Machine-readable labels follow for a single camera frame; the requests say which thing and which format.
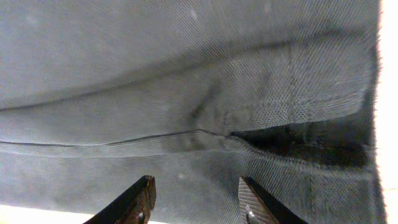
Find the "black t-shirt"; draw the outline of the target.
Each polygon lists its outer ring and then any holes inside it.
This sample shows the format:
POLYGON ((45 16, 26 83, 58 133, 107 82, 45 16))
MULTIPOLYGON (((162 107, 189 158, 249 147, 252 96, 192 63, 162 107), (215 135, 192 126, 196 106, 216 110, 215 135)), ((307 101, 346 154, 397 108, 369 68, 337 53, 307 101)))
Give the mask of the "black t-shirt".
POLYGON ((237 223, 253 178, 308 223, 384 223, 379 1, 1 1, 1 203, 237 223))

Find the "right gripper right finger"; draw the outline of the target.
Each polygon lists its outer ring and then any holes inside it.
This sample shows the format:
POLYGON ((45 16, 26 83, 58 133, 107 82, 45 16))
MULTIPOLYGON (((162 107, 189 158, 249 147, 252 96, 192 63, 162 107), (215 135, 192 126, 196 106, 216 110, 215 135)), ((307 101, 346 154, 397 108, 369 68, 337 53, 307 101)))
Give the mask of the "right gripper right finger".
POLYGON ((242 224, 308 224, 251 177, 239 178, 238 200, 242 224))

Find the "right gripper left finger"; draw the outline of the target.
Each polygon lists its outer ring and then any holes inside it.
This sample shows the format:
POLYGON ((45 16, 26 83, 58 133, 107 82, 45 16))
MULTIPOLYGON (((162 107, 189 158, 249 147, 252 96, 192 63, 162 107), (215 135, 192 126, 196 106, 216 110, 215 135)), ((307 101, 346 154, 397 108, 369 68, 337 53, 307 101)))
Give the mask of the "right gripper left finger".
POLYGON ((155 201, 155 177, 144 175, 84 224, 148 224, 155 201))

